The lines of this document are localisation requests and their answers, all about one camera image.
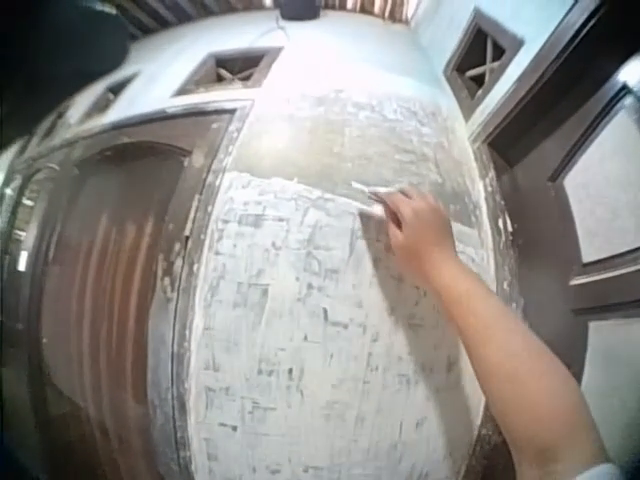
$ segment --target ceiling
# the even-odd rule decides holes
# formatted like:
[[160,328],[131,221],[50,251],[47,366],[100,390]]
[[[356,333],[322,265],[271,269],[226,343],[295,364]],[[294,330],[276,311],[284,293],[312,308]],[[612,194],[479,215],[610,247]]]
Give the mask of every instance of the ceiling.
[[[173,25],[211,15],[274,8],[277,0],[111,0],[131,34],[142,37]],[[390,22],[407,23],[417,0],[322,0],[329,10],[363,13]]]

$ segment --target wooden door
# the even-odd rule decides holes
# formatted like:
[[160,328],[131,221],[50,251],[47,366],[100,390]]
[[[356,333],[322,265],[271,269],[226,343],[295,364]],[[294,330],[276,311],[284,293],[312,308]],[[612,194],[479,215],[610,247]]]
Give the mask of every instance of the wooden door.
[[587,321],[640,307],[638,185],[640,103],[616,75],[501,179],[524,316],[577,379]]

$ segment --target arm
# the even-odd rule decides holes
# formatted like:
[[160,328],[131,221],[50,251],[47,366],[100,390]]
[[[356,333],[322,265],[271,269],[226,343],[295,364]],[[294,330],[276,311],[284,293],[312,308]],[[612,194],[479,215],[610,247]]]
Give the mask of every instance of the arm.
[[580,387],[544,342],[458,259],[442,207],[411,189],[386,195],[385,202],[399,266],[435,293],[455,326],[518,476],[573,478],[606,462]]

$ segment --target scratch marks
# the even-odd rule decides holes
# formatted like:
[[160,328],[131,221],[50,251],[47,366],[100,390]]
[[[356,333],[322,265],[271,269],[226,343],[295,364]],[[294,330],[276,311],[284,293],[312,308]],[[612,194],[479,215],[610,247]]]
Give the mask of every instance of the scratch marks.
[[279,179],[230,172],[218,198],[193,334],[196,477],[454,477],[434,399],[456,388],[458,347],[393,271],[385,229],[367,239],[358,204]]

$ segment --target hand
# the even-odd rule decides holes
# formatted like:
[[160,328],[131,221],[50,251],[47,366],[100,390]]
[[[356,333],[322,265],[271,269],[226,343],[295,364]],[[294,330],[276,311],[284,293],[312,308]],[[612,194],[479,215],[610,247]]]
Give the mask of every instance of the hand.
[[457,261],[451,220],[429,194],[414,188],[381,195],[391,248],[400,269],[422,286]]

